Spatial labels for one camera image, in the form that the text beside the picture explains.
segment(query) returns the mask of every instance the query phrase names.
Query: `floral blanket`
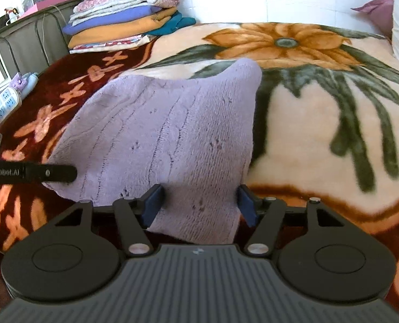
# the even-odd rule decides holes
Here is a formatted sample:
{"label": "floral blanket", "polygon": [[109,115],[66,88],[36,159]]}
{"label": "floral blanket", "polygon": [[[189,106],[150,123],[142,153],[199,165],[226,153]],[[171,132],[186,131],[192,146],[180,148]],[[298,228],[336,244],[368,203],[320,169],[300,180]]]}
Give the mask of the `floral blanket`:
{"label": "floral blanket", "polygon": [[247,184],[291,205],[320,197],[375,235],[397,257],[388,299],[399,302],[399,62],[390,43],[312,24],[203,24],[163,36],[121,76],[207,77],[243,57],[263,73]]}
{"label": "floral blanket", "polygon": [[[310,24],[215,23],[132,50],[70,55],[43,74],[1,128],[0,158],[45,162],[110,78],[208,77],[238,58],[257,61],[263,73],[246,183],[289,205],[320,197],[384,243],[398,261],[387,301],[399,310],[399,62],[381,36]],[[41,185],[0,186],[0,249],[72,203]],[[114,230],[100,234],[116,238]],[[242,245],[250,234],[241,222],[234,241]]]}

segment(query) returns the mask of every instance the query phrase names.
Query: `blue folded cloth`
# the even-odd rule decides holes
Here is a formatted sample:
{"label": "blue folded cloth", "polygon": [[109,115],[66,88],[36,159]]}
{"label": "blue folded cloth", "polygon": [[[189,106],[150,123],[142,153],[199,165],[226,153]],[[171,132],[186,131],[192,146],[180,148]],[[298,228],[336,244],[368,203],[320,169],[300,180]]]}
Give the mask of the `blue folded cloth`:
{"label": "blue folded cloth", "polygon": [[83,30],[99,27],[101,25],[126,23],[135,19],[150,16],[156,12],[159,12],[161,9],[162,7],[150,5],[131,7],[121,10],[120,12],[112,13],[111,15],[90,18],[75,26],[67,24],[66,27],[63,28],[63,32],[67,35],[75,35]]}
{"label": "blue folded cloth", "polygon": [[161,36],[172,34],[178,29],[188,27],[189,25],[194,25],[196,23],[195,18],[183,17],[183,15],[177,11],[171,17],[171,19],[166,22],[162,27],[149,31],[147,35]]}

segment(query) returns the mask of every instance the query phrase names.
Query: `purple fabric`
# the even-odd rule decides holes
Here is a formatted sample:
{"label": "purple fabric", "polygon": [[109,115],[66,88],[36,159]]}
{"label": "purple fabric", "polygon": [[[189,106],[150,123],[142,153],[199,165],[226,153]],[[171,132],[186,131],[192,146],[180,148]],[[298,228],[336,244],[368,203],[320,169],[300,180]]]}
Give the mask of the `purple fabric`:
{"label": "purple fabric", "polygon": [[362,7],[352,8],[366,13],[368,18],[377,25],[382,33],[391,38],[393,33],[394,0],[373,0]]}
{"label": "purple fabric", "polygon": [[9,87],[11,87],[14,90],[17,90],[18,92],[23,91],[23,89],[27,85],[27,78],[24,76],[21,76],[20,73],[15,74],[13,77],[12,81],[9,83]]}
{"label": "purple fabric", "polygon": [[100,206],[140,197],[161,183],[166,204],[151,232],[232,243],[261,77],[255,61],[240,59],[205,79],[110,81],[78,111],[48,159],[73,164],[76,181],[45,185],[63,198]]}
{"label": "purple fabric", "polygon": [[128,8],[120,12],[113,13],[111,15],[88,19],[75,26],[68,24],[63,28],[63,32],[67,35],[75,35],[82,32],[83,30],[99,27],[101,25],[125,23],[135,19],[150,16],[156,12],[159,12],[161,9],[162,7],[149,5]]}

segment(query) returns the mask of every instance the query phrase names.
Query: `power strip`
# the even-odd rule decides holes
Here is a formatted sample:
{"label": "power strip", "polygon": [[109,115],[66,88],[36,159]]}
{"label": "power strip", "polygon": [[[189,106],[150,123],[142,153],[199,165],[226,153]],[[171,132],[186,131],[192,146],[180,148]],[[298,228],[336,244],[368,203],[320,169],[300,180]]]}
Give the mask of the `power strip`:
{"label": "power strip", "polygon": [[21,98],[16,90],[7,87],[0,92],[0,125],[20,106]]}

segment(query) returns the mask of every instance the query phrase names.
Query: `pink pillow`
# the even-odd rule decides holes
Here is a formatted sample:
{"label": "pink pillow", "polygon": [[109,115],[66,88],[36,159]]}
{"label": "pink pillow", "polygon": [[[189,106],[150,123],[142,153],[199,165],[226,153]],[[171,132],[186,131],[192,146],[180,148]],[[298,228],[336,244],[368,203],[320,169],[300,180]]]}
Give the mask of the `pink pillow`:
{"label": "pink pillow", "polygon": [[393,32],[394,0],[373,0],[364,6],[352,8],[358,12],[366,13],[369,19],[375,23],[382,33],[391,38]]}

